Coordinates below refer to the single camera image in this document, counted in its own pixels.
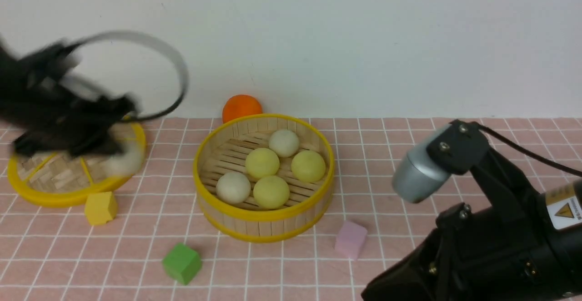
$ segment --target green cube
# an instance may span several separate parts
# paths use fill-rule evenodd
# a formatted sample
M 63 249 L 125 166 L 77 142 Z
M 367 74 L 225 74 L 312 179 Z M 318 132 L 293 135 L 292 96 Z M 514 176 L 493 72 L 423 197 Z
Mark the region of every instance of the green cube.
M 198 252 L 183 243 L 178 243 L 162 260 L 162 264 L 168 276 L 183 285 L 188 285 L 202 268 L 202 259 Z

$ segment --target yellow cube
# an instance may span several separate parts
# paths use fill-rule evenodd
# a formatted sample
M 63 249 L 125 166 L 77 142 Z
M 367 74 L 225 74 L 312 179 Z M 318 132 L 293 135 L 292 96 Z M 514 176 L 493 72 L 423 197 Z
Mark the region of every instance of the yellow cube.
M 94 193 L 85 202 L 85 217 L 89 224 L 103 225 L 117 216 L 117 201 L 112 191 Z

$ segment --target yellow rim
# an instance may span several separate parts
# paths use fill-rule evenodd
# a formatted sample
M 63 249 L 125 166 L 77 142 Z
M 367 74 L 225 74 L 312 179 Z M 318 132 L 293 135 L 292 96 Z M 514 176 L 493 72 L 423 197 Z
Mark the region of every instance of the yellow rim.
M 143 148 L 144 151 L 144 159 L 145 161 L 145 150 L 147 147 L 146 141 L 146 134 L 144 133 L 143 128 L 138 123 L 131 123 L 131 128 L 135 133 L 135 140 L 140 146 Z M 18 160 L 16 156 L 12 156 L 10 161 L 8 162 L 8 181 L 12 185 L 13 189 L 21 196 L 23 199 L 36 204 L 38 206 L 48 206 L 51 208 L 63 208 L 68 206 L 78 206 L 79 204 L 85 203 L 87 200 L 87 196 L 93 193 L 99 192 L 106 192 L 106 191 L 114 191 L 121 187 L 121 185 L 125 184 L 131 177 L 108 177 L 101 181 L 98 184 L 93 183 L 93 178 L 89 174 L 89 169 L 87 169 L 87 165 L 83 158 L 80 159 L 81 166 L 83 167 L 83 171 L 87 175 L 89 179 L 89 183 L 91 184 L 90 187 L 86 189 L 82 189 L 79 191 L 73 191 L 69 193 L 62 193 L 62 194 L 53 194 L 53 193 L 46 193 L 43 191 L 36 191 L 32 189 L 27 184 L 27 181 L 37 172 L 39 171 L 49 160 L 54 157 L 55 154 L 49 156 L 46 160 L 44 160 L 37 168 L 27 177 L 25 180 L 22 180 L 18 175 Z
M 316 224 L 322 218 L 322 216 L 326 213 L 327 208 L 329 207 L 329 204 L 331 204 L 331 200 L 332 200 L 332 197 L 330 197 L 329 200 L 326 202 L 326 205 L 324 205 L 324 208 L 321 210 L 321 212 L 311 222 L 309 222 L 305 226 L 302 226 L 294 231 L 290 231 L 290 232 L 285 233 L 285 234 L 274 235 L 274 236 L 251 236 L 251 235 L 241 234 L 239 232 L 235 232 L 231 229 L 228 229 L 224 225 L 221 225 L 220 223 L 216 222 L 216 220 L 212 219 L 212 217 L 210 217 L 206 214 L 206 211 L 204 209 L 202 209 L 202 214 L 204 214 L 205 218 L 208 220 L 208 222 L 210 222 L 210 224 L 212 226 L 214 226 L 219 231 L 221 231 L 221 232 L 223 232 L 231 237 L 234 237 L 235 239 L 239 239 L 241 241 L 247 241 L 247 242 L 251 242 L 251 243 L 271 243 L 271 242 L 284 241 L 287 239 L 291 239 L 291 237 L 295 237 L 295 236 L 305 232 L 307 229 L 310 229 L 311 227 L 313 227 L 313 225 Z
M 295 121 L 296 123 L 299 123 L 301 125 L 305 125 L 309 129 L 314 131 L 314 133 L 316 133 L 320 137 L 320 139 L 322 139 L 324 144 L 326 145 L 326 149 L 327 149 L 327 152 L 329 154 L 329 172 L 328 172 L 328 174 L 326 176 L 326 180 L 324 181 L 321 188 L 318 189 L 318 191 L 316 191 L 314 193 L 314 195 L 309 197 L 309 199 L 307 199 L 299 204 L 296 204 L 295 206 L 290 206 L 289 208 L 272 210 L 272 211 L 245 210 L 245 209 L 237 208 L 235 206 L 231 206 L 230 204 L 226 204 L 226 203 L 222 202 L 221 200 L 219 200 L 218 198 L 213 196 L 206 189 L 206 187 L 204 187 L 204 184 L 202 184 L 202 180 L 198 176 L 198 159 L 200 158 L 200 153 L 202 152 L 202 149 L 204 148 L 206 143 L 208 143 L 208 141 L 210 139 L 212 139 L 212 137 L 214 135 L 218 134 L 221 130 L 223 130 L 227 127 L 230 127 L 231 125 L 234 125 L 239 121 L 249 120 L 249 119 L 253 119 L 253 118 L 263 118 L 263 117 L 275 117 L 275 118 L 281 118 L 281 119 Z M 194 175 L 193 175 L 194 182 L 195 182 L 195 186 L 196 186 L 196 190 L 198 191 L 198 194 L 201 195 L 204 198 L 204 200 L 206 200 L 206 202 L 208 202 L 208 204 L 210 204 L 215 209 L 219 210 L 223 214 L 227 214 L 233 218 L 238 218 L 238 219 L 242 219 L 242 220 L 246 220 L 247 218 L 253 218 L 254 221 L 276 221 L 276 220 L 283 220 L 285 218 L 296 216 L 296 215 L 304 212 L 305 210 L 312 208 L 312 206 L 314 206 L 318 201 L 321 200 L 322 197 L 324 197 L 324 195 L 326 194 L 326 191 L 329 189 L 329 187 L 333 183 L 333 173 L 335 171 L 335 158 L 333 157 L 332 148 L 329 145 L 329 142 L 327 141 L 326 137 L 323 136 L 322 133 L 320 133 L 312 125 L 310 125 L 310 124 L 308 124 L 305 121 L 302 121 L 300 119 L 294 118 L 294 117 L 272 114 L 272 113 L 262 113 L 259 115 L 251 115 L 251 116 L 246 116 L 246 117 L 241 117 L 241 118 L 238 118 L 235 120 L 231 120 L 231 121 L 227 122 L 226 124 L 223 124 L 220 127 L 218 127 L 215 131 L 210 133 L 210 135 L 206 136 L 206 139 L 204 139 L 204 141 L 202 141 L 202 144 L 200 144 L 200 147 L 198 147 L 198 151 L 196 152 L 196 157 L 194 160 L 193 167 L 194 167 L 193 168 L 194 169 Z

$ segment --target pink tile floor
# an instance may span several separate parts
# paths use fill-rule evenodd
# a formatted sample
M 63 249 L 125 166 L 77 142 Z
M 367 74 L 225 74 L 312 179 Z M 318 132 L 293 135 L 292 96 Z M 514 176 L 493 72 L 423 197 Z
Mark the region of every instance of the pink tile floor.
M 368 281 L 423 240 L 438 212 L 462 200 L 475 210 L 488 206 L 470 177 L 451 179 L 416 206 L 391 190 L 399 159 L 448 119 L 306 120 L 336 151 L 333 202 L 308 232 L 267 245 L 218 233 L 197 206 L 192 160 L 220 119 L 149 123 L 147 165 L 116 192 L 118 218 L 94 228 L 81 206 L 39 208 L 17 197 L 5 168 L 6 146 L 18 132 L 0 127 L 0 301 L 356 301 Z M 577 119 L 482 122 L 542 156 L 582 168 Z M 574 179 L 492 143 L 540 191 Z M 368 228 L 360 260 L 346 260 L 333 250 L 344 220 Z M 177 286 L 162 271 L 162 257 L 177 242 L 204 259 L 189 286 Z

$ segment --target white ball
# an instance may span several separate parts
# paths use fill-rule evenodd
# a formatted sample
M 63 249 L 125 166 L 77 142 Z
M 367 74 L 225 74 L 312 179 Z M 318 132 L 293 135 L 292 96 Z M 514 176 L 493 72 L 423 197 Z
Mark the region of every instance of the white ball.
M 110 156 L 102 164 L 108 177 L 130 177 L 142 167 L 145 156 L 143 148 L 135 141 L 125 141 L 122 147 L 122 154 Z
M 251 195 L 251 182 L 239 172 L 227 172 L 216 183 L 216 195 L 228 204 L 239 204 Z
M 269 138 L 269 148 L 280 158 L 289 158 L 299 150 L 299 137 L 293 131 L 280 129 Z

